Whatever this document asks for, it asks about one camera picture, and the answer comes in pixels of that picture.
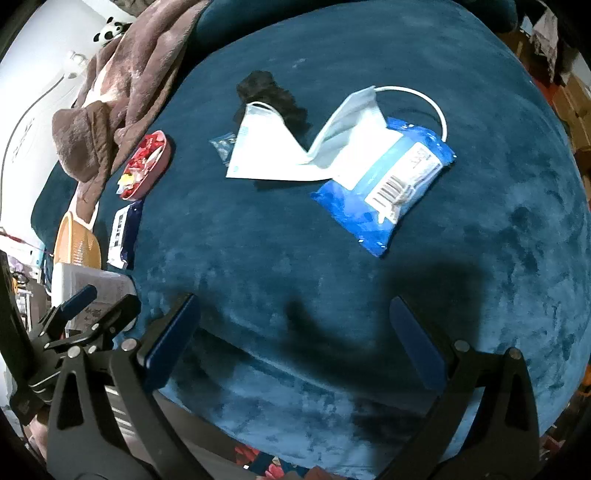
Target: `wicker basket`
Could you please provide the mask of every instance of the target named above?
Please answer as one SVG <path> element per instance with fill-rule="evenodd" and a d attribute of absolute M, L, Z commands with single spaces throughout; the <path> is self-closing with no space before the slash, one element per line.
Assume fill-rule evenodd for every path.
<path fill-rule="evenodd" d="M 100 247 L 88 228 L 74 220 L 67 212 L 61 220 L 53 251 L 53 264 L 59 262 L 81 267 L 101 268 Z"/>

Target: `white face mask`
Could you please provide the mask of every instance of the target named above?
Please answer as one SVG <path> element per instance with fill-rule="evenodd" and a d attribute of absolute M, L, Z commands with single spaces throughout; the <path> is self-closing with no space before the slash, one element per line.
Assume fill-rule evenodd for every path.
<path fill-rule="evenodd" d="M 352 93 L 335 110 L 306 152 L 285 126 L 281 115 L 270 105 L 252 102 L 236 137 L 228 166 L 228 178 L 313 181 L 334 178 L 339 172 L 359 165 L 357 158 L 376 161 L 401 137 L 389 130 L 376 102 L 376 91 L 396 89 L 415 93 L 439 107 L 420 92 L 404 87 L 369 87 Z M 445 119 L 440 114 L 444 136 Z"/>

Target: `velvet cushion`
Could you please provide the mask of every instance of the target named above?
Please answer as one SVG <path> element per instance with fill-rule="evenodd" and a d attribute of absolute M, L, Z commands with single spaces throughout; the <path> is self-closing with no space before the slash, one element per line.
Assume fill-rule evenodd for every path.
<path fill-rule="evenodd" d="M 191 34 L 188 56 L 208 54 L 275 22 L 347 1 L 361 0 L 213 0 Z M 517 26 L 514 0 L 457 1 L 494 32 L 508 32 Z"/>
<path fill-rule="evenodd" d="M 370 85 L 408 86 L 440 105 L 457 160 L 405 216 L 385 258 L 310 199 L 322 183 L 224 177 L 208 140 L 235 127 L 236 84 L 258 69 L 308 109 L 306 148 L 348 94 Z M 384 115 L 440 131 L 419 98 L 385 92 L 378 101 Z M 145 200 L 128 272 L 142 301 L 131 335 L 180 291 L 195 292 L 203 309 L 166 396 L 289 462 L 371 478 L 434 398 L 389 326 L 389 301 L 402 295 L 452 339 L 520 348 L 540 429 L 557 418 L 591 349 L 589 211 L 557 117 L 463 7 L 371 0 L 264 28 L 199 64 L 156 129 L 175 150 Z M 103 252 L 125 205 L 117 179 L 95 227 Z M 49 200 L 60 189 L 67 181 L 48 183 L 34 226 L 59 223 L 63 211 Z"/>

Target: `panda plush toy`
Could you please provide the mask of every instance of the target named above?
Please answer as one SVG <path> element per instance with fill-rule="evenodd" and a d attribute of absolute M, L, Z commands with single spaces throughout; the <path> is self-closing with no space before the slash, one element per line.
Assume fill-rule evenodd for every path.
<path fill-rule="evenodd" d="M 101 45 L 105 46 L 114 38 L 127 32 L 130 26 L 131 23 L 114 22 L 113 17 L 109 17 L 107 24 L 95 35 L 94 41 L 101 42 Z"/>

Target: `red container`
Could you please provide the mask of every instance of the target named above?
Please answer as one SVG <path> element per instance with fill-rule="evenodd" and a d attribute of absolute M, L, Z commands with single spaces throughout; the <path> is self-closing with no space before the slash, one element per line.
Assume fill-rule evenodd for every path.
<path fill-rule="evenodd" d="M 151 135 L 157 135 L 157 140 L 164 141 L 164 148 L 162 149 L 162 151 L 160 152 L 160 154 L 156 158 L 156 161 L 154 162 L 154 164 L 147 171 L 144 178 L 141 181 L 139 181 L 137 184 L 135 184 L 132 189 L 125 190 L 121 194 L 121 198 L 124 200 L 129 200 L 130 202 L 135 202 L 136 200 L 141 200 L 142 198 L 144 198 L 144 196 L 150 191 L 150 189 L 152 188 L 154 183 L 156 183 L 158 178 L 160 178 L 160 175 L 163 174 L 166 167 L 168 167 L 168 163 L 170 162 L 170 153 L 171 153 L 170 142 L 168 141 L 168 139 L 166 138 L 166 135 L 164 135 L 164 132 L 162 132 L 162 130 L 156 130 Z M 131 160 L 125 166 L 125 169 L 123 171 L 124 174 L 131 172 L 129 170 L 129 164 L 132 163 L 136 159 L 139 152 L 140 152 L 140 148 L 138 147 L 135 150 L 133 156 L 131 157 Z"/>

